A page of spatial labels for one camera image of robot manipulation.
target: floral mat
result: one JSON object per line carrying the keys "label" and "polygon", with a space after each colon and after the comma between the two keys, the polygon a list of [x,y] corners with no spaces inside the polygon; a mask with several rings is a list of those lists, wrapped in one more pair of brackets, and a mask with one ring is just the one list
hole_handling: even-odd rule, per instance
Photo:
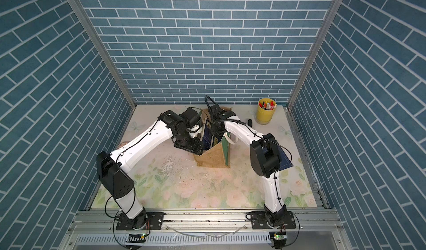
{"label": "floral mat", "polygon": [[[121,141],[134,139],[160,113],[183,112],[185,105],[138,105]],[[284,109],[279,106],[268,125],[254,121],[256,106],[232,105],[242,121],[253,119],[253,129],[271,133],[293,155],[293,165],[280,172],[281,197],[287,207],[316,207],[302,161],[290,131]],[[249,149],[242,141],[231,145],[230,168],[197,166],[193,154],[173,147],[171,140],[148,153],[129,173],[135,180],[138,199],[146,208],[263,208],[260,177],[250,165]],[[104,208],[109,192],[101,185],[91,208]],[[107,208],[118,208],[111,199]]]}

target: white robotic arm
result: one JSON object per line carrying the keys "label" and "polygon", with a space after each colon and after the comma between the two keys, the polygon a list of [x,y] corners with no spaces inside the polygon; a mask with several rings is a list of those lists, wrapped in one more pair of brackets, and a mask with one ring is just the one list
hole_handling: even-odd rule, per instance
{"label": "white robotic arm", "polygon": [[[208,107],[212,120],[212,133],[223,135],[228,131],[249,146],[251,166],[261,176],[265,192],[266,219],[270,226],[279,226],[287,210],[280,202],[279,179],[278,176],[275,177],[275,172],[279,170],[280,162],[285,157],[284,152],[282,150],[280,152],[271,134],[264,135],[249,128],[232,111],[225,112],[217,104],[212,107],[208,105]],[[145,211],[136,198],[134,181],[127,173],[147,153],[170,138],[175,147],[201,155],[203,142],[194,137],[197,133],[194,127],[200,125],[200,116],[191,108],[180,115],[167,111],[162,113],[146,131],[125,146],[110,154],[101,152],[98,155],[97,168],[100,181],[128,219],[134,220],[133,226],[136,229],[144,225]]]}

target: brick wall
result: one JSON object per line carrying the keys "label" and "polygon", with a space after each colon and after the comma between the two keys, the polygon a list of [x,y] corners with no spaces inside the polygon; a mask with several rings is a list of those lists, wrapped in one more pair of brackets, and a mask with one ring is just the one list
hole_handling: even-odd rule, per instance
{"label": "brick wall", "polygon": [[0,0],[0,249],[58,247],[130,107],[66,0]]}
{"label": "brick wall", "polygon": [[285,103],[331,0],[80,0],[144,103]]}
{"label": "brick wall", "polygon": [[426,249],[426,0],[343,0],[294,107],[354,249]]}

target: metal rail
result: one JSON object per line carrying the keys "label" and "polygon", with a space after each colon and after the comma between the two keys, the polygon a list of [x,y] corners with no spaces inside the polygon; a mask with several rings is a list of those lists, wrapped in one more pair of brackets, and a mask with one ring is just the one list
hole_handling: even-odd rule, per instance
{"label": "metal rail", "polygon": [[123,92],[125,98],[131,105],[132,109],[136,108],[135,100],[133,99],[132,95],[130,94],[130,91],[128,90],[126,84],[124,83],[123,79],[121,78],[117,67],[115,66],[114,62],[111,59],[111,56],[109,56],[108,51],[106,50],[104,44],[102,43],[101,38],[99,37],[98,33],[95,30],[95,27],[93,26],[92,22],[90,21],[86,11],[83,8],[83,5],[81,4],[80,0],[67,0],[69,5],[71,6],[72,10],[74,11],[75,15],[77,16],[78,20],[80,21],[81,25],[83,26],[84,30],[86,31],[87,35],[89,36],[90,40],[92,41],[93,45],[95,46],[96,50],[98,51],[99,55],[101,56],[102,60],[104,61],[105,65],[108,67],[109,72],[114,77],[115,81],[117,82],[118,87],[120,88],[121,92]]}
{"label": "metal rail", "polygon": [[[250,221],[245,215],[258,209],[235,210],[162,210],[147,209],[148,212],[164,212],[163,226],[161,230],[152,232],[170,232],[166,226],[182,232],[233,232],[245,225],[241,230],[253,231]],[[343,231],[339,216],[334,209],[289,209],[300,221],[303,231]],[[115,210],[107,210],[109,215],[114,215]],[[71,233],[106,233],[110,232],[112,219],[107,217],[103,210],[90,210],[77,212],[73,223],[69,228]],[[276,231],[264,229],[256,231]]]}
{"label": "metal rail", "polygon": [[308,57],[306,58],[306,62],[303,65],[300,75],[293,88],[293,92],[290,94],[290,98],[288,99],[287,103],[288,108],[291,108],[294,102],[296,101],[297,95],[299,94],[300,89],[302,88],[302,85],[305,82],[306,77],[308,76],[309,70],[311,69],[312,64],[314,63],[319,48],[321,47],[322,42],[324,41],[325,36],[327,35],[328,29],[330,28],[331,23],[333,22],[333,19],[336,16],[337,10],[339,9],[342,1],[343,0],[333,0],[331,2],[330,8],[328,9],[327,14],[325,15],[324,21],[322,22],[321,28],[319,29],[314,44],[312,44],[311,51]]}
{"label": "metal rail", "polygon": [[319,200],[321,201],[322,206],[324,208],[330,208],[330,205],[327,201],[327,197],[325,196],[324,190],[321,187],[317,172],[315,171],[312,160],[309,158],[308,151],[306,149],[305,143],[303,142],[302,135],[300,134],[300,130],[296,124],[296,120],[294,119],[293,114],[291,113],[291,110],[288,108],[285,109],[285,115],[287,116],[287,120],[291,129],[291,134],[293,135],[294,142],[296,143],[297,150],[299,151],[303,168],[305,169],[306,176],[308,177],[309,184],[311,186],[312,192],[314,193],[317,206],[319,201],[315,194],[316,192],[318,193]]}

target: yellow pen holder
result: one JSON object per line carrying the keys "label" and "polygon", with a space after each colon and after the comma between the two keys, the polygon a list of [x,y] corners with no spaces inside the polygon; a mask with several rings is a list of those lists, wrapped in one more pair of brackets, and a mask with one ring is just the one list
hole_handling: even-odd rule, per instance
{"label": "yellow pen holder", "polygon": [[[261,98],[259,100],[259,103],[262,103],[262,102],[265,102],[265,104],[267,104],[268,102],[269,104],[273,102],[274,105],[276,105],[275,101],[270,98]],[[275,109],[276,107],[270,110],[263,109],[262,107],[259,106],[259,104],[257,104],[257,112],[256,112],[256,118],[255,118],[256,122],[260,125],[269,124],[269,122],[272,119],[272,115],[274,115]]]}

